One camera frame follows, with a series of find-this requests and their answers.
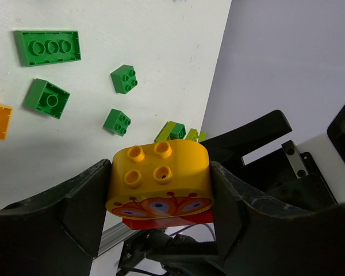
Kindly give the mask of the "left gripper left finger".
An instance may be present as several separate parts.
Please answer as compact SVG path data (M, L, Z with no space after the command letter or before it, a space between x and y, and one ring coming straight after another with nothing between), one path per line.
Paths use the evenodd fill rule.
M106 215L111 162L0 210L0 275L89 275Z

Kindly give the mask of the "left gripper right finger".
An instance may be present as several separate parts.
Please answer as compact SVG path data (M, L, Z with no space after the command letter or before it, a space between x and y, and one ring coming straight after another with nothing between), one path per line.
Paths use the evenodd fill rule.
M210 164L218 254L228 275L345 275L345 203L310 212Z

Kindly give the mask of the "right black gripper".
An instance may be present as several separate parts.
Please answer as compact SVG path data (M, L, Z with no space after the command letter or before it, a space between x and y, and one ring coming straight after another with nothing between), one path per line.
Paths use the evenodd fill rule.
M290 133L292 128L280 110L202 142L209 159L221 164L237 162L258 148ZM300 153L293 141L233 174L258 190L305 210L337 205L325 178L309 152Z

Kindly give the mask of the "red lego brick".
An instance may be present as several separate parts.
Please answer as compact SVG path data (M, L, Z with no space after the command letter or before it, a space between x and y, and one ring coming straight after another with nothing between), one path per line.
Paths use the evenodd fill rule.
M212 223L213 213L209 209L199 214L183 217L156 218L151 220L131 220L124 218L122 222L132 230L178 227L184 225Z

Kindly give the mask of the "yellow butterfly lego brick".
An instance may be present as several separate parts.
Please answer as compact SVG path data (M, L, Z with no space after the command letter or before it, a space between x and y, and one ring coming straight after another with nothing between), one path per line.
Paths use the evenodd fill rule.
M105 207L131 220L202 213L214 203L207 149L195 141L135 145L112 160Z

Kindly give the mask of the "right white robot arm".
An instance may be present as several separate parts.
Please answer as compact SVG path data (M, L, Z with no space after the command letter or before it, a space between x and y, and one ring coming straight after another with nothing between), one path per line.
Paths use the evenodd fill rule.
M258 190L287 204L317 211L345 202L345 104L322 133L302 144L288 140L245 164L245 155L287 135L292 128L274 110L201 144L210 159Z

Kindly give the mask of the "lime square lego brick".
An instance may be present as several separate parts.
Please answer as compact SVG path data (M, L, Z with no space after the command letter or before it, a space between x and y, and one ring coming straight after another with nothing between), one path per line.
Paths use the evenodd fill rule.
M196 129L191 128L188 134L186 135L185 139L200 143L205 140L205 137L206 137L205 132L203 131L199 132Z

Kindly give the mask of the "lime and green lego stack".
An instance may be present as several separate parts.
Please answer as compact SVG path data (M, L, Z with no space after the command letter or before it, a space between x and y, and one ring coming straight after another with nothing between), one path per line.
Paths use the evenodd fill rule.
M154 142L183 139L186 135L185 125L173 121L168 121L159 132Z

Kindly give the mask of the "green square lego lower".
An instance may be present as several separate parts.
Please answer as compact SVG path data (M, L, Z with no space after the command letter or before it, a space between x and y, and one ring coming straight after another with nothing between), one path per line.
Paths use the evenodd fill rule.
M103 128L123 137L130 124L131 119L126 114L120 110L112 109L103 124Z

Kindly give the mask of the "green square lego upper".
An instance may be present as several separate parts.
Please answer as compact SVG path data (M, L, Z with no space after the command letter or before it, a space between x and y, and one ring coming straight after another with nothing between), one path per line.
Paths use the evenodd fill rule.
M123 64L110 73L116 93L127 94L138 85L136 71L133 66Z

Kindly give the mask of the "green upturned square lego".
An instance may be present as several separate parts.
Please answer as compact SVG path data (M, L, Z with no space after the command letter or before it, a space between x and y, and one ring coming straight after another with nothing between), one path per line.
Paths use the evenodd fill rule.
M23 107L60 119L70 93L53 83L36 78L24 98Z

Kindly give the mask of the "green long lego brick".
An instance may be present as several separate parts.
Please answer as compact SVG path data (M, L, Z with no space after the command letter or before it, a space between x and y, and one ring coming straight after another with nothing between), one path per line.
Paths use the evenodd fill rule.
M79 35L75 30L15 30L13 36L22 66L81 60Z

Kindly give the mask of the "aluminium table front rail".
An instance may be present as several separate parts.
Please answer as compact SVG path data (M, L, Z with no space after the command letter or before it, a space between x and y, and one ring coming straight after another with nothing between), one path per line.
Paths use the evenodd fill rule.
M103 231L97 256L101 256L106 251L128 239L133 234L134 230L131 230L124 223L118 223Z

